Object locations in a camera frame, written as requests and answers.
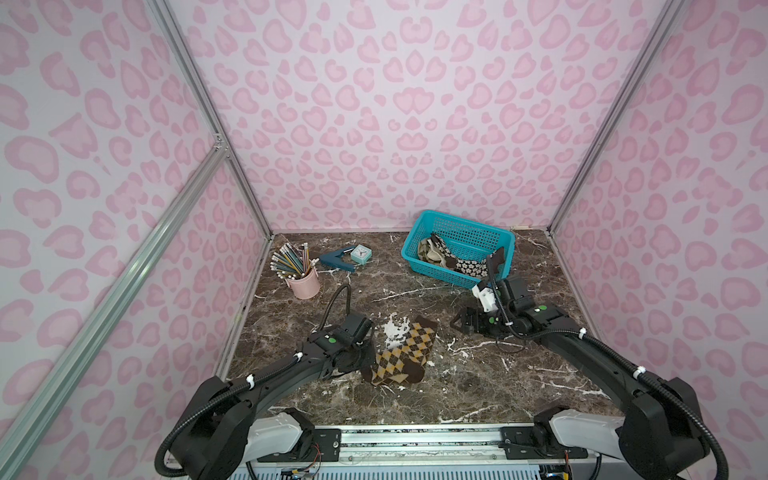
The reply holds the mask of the brown daisy pattern sock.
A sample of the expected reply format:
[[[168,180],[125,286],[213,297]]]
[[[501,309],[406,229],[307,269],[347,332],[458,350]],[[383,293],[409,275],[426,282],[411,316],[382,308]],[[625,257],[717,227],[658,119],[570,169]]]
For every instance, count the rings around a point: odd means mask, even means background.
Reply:
[[[449,250],[449,257],[448,257],[447,269],[473,277],[473,278],[484,278],[489,275],[486,260],[476,261],[476,260],[461,259],[456,255],[454,255],[449,248],[448,250]]]

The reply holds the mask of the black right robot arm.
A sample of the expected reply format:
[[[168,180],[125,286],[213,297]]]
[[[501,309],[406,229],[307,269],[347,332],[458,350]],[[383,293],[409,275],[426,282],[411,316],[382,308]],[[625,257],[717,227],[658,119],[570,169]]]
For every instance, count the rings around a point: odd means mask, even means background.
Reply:
[[[539,303],[527,283],[512,276],[472,289],[478,308],[466,307],[451,326],[494,340],[514,337],[566,360],[614,403],[617,416],[585,414],[554,403],[534,417],[529,438],[505,443],[546,458],[583,449],[623,461],[643,479],[677,479],[713,457],[715,478],[730,475],[722,446],[705,425],[694,389],[665,380],[588,333],[562,308]]]

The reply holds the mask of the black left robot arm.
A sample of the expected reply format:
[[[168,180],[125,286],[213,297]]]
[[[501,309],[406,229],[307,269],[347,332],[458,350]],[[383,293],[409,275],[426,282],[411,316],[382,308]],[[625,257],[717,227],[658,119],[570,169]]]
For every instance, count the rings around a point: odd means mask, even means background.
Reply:
[[[312,333],[300,349],[267,367],[232,381],[213,376],[187,404],[154,457],[166,478],[227,479],[246,461],[251,427],[258,417],[299,387],[327,379],[334,371],[359,371],[373,364],[368,338],[373,322],[362,314]]]

